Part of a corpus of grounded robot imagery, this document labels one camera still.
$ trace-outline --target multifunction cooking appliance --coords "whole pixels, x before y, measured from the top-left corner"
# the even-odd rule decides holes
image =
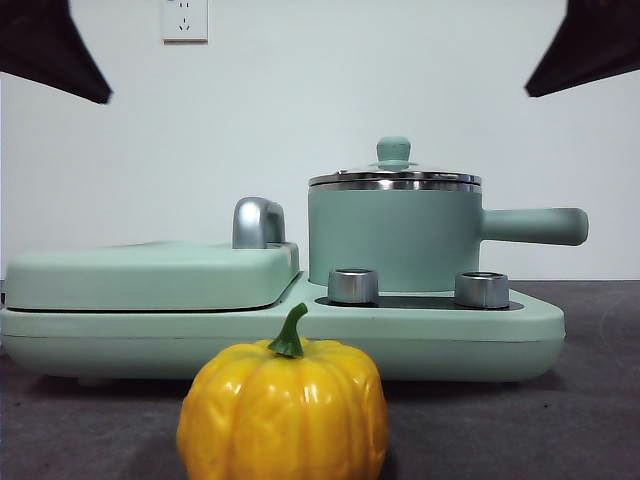
[[[578,245],[579,209],[482,209],[475,175],[420,167],[404,137],[378,162],[309,182],[310,271],[282,208],[240,200],[230,244],[158,242],[27,253],[9,264],[3,345],[23,366],[85,383],[192,378],[222,348],[300,333],[368,352],[383,378],[519,381],[548,370],[563,312],[478,271],[483,240]]]

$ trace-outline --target lid knob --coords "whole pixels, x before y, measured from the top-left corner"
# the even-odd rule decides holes
[[[411,142],[406,137],[383,137],[376,147],[378,166],[400,170],[409,166]]]

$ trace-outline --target appliance base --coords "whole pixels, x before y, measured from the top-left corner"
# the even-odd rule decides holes
[[[452,297],[453,292],[409,296]],[[48,312],[5,309],[2,344],[37,373],[99,379],[192,379],[221,349],[272,338],[305,302],[301,335],[367,352],[386,380],[512,382],[553,365],[564,341],[558,307],[510,291],[506,310],[322,305],[326,287],[301,274],[273,305],[224,312]]]

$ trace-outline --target yellow pumpkin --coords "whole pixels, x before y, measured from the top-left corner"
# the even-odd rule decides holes
[[[177,446],[190,480],[375,480],[387,448],[378,370],[361,350],[299,339],[232,345],[198,373]]]

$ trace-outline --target silver knob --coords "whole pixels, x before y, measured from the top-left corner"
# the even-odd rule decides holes
[[[329,272],[329,300],[337,303],[377,303],[378,273],[363,268],[338,268]]]
[[[455,302],[465,307],[509,306],[509,279],[493,272],[467,272],[456,276]]]

